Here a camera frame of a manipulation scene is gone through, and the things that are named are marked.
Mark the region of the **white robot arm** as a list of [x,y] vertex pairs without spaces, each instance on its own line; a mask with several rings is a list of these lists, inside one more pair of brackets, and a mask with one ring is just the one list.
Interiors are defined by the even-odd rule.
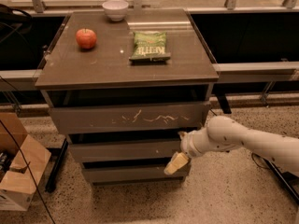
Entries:
[[246,148],[280,168],[299,176],[299,139],[276,133],[267,133],[243,126],[225,116],[211,118],[196,131],[179,132],[180,152],[176,152],[164,168],[172,175],[190,159],[208,152]]

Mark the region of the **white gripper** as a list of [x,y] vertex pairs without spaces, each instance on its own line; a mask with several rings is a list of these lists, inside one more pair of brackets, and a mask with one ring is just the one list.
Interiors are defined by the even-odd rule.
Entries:
[[176,152],[170,162],[164,168],[166,175],[172,175],[180,168],[184,167],[189,158],[203,156],[206,153],[207,132],[206,128],[191,132],[178,132],[182,152]]

